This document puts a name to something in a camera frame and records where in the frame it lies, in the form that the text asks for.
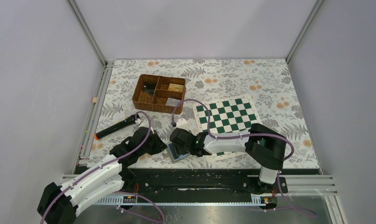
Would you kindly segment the silver metal card holder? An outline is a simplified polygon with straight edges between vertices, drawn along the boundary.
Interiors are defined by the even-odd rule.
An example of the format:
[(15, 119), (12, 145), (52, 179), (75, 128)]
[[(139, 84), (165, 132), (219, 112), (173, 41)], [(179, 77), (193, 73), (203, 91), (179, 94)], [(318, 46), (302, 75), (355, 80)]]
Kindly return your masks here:
[(188, 151), (178, 147), (174, 143), (170, 143), (166, 151), (172, 163), (181, 161), (190, 155)]

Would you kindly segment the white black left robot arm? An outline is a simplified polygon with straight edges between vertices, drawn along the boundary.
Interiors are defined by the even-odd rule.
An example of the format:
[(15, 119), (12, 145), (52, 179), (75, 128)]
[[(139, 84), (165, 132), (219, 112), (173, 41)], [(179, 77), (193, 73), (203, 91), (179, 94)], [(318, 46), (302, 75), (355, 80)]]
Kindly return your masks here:
[(48, 184), (37, 212), (48, 224), (72, 224), (85, 209), (107, 195), (137, 190), (135, 174), (128, 167), (142, 155), (158, 154), (166, 147), (156, 131), (140, 127), (97, 165), (65, 183)]

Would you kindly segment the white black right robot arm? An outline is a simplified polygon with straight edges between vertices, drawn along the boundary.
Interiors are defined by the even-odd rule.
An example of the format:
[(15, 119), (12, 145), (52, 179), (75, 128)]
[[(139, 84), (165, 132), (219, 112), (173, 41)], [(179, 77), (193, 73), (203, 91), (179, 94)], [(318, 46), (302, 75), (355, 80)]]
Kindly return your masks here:
[(261, 165), (258, 188), (270, 192), (276, 186), (279, 171), (284, 161), (294, 153), (294, 146), (284, 136), (266, 126), (254, 123), (240, 133), (201, 132), (176, 128), (170, 135), (174, 147), (197, 157), (224, 152), (247, 153)]

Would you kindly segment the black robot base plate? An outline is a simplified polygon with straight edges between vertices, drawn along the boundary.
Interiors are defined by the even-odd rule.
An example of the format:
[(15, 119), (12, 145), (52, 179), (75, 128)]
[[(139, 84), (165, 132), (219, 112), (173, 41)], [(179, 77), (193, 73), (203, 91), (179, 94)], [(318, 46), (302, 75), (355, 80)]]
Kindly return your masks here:
[(260, 183), (258, 169), (131, 168), (121, 191), (155, 203), (248, 203), (252, 195), (288, 193), (281, 177)]

